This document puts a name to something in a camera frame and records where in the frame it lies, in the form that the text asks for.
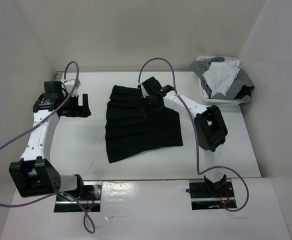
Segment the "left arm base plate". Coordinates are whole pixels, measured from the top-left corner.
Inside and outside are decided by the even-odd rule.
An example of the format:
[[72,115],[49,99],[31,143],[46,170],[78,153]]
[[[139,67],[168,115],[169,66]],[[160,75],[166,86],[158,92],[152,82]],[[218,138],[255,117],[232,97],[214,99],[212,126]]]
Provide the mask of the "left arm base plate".
[[[101,181],[84,181],[82,193],[75,196],[82,207],[88,212],[100,212],[102,197]],[[82,209],[77,202],[70,196],[62,193],[55,199],[55,213],[78,213]]]

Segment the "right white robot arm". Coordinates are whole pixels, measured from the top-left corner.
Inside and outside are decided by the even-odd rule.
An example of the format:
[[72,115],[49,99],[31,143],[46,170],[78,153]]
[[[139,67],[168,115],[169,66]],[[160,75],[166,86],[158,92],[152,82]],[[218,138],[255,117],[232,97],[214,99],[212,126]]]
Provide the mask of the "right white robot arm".
[[221,166],[212,165],[200,170],[200,149],[215,157],[226,142],[228,129],[221,110],[216,105],[208,107],[182,95],[177,91],[175,81],[173,85],[162,86],[157,79],[151,77],[139,82],[138,88],[147,110],[155,111],[165,107],[190,120],[196,142],[197,174],[204,177],[205,192],[211,197],[217,196],[223,190],[227,177],[223,175],[218,179],[210,179],[206,176],[207,172],[220,169]]

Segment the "white laundry basket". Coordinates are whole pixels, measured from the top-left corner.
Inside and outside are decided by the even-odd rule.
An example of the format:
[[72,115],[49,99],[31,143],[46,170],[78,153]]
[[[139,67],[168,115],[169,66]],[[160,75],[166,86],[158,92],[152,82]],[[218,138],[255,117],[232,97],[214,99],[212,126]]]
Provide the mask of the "white laundry basket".
[[[198,56],[196,58],[196,61],[208,61],[212,58],[215,58],[216,56]],[[225,60],[229,60],[229,61],[237,61],[238,59],[235,57],[227,57],[227,56],[223,56],[223,58],[225,58]],[[198,85],[199,85],[199,96],[201,99],[202,104],[207,105],[207,106],[211,106],[211,105],[216,105],[216,106],[222,106],[222,107],[235,107],[238,106],[240,104],[246,104],[247,102],[244,102],[240,99],[232,99],[232,100],[224,100],[224,99],[211,99],[211,98],[205,98],[204,96],[204,89],[202,87],[201,84],[201,80],[198,77]]]

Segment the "grey garment in basket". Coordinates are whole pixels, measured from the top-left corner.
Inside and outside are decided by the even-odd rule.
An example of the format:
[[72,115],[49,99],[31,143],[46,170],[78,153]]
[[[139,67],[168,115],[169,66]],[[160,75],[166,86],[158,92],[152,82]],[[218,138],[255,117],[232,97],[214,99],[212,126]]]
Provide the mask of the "grey garment in basket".
[[[203,73],[210,68],[212,62],[223,63],[229,62],[240,68],[240,71],[230,86],[226,95],[222,95],[221,93],[217,93],[213,97],[211,97],[211,89],[206,83],[205,78],[203,77]],[[197,77],[200,78],[201,86],[204,89],[204,97],[207,99],[215,99],[215,100],[242,100],[243,102],[250,103],[252,99],[252,93],[255,89],[255,86],[252,80],[248,77],[243,69],[241,69],[239,60],[225,60],[222,56],[216,56],[208,61],[202,60],[194,60],[189,68],[196,74]]]

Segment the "black pleated skirt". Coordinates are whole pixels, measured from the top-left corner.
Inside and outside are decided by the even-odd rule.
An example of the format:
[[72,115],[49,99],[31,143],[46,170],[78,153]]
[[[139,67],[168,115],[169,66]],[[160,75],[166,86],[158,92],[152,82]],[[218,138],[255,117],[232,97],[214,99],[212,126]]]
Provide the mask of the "black pleated skirt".
[[106,109],[105,144],[109,163],[143,152],[181,147],[180,115],[167,107],[145,116],[139,108],[138,88],[115,85]]

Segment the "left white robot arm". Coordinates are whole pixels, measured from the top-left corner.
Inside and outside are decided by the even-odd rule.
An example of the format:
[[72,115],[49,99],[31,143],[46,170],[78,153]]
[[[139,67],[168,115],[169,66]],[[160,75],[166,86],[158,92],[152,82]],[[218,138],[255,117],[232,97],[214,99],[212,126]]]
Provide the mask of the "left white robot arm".
[[9,166],[13,182],[23,197],[68,193],[74,200],[84,197],[86,188],[80,175],[61,175],[50,163],[51,146],[60,117],[87,118],[91,115],[88,95],[79,105],[75,79],[46,81],[45,92],[33,105],[33,126],[25,151]]

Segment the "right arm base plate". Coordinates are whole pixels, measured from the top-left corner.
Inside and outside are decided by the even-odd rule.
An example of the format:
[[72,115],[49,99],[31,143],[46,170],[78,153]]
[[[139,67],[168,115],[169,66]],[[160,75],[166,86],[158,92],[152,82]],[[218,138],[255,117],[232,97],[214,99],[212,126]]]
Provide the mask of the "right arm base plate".
[[192,210],[236,209],[237,203],[233,185],[228,180],[216,193],[211,194],[206,188],[204,180],[191,180],[185,190],[190,195]]

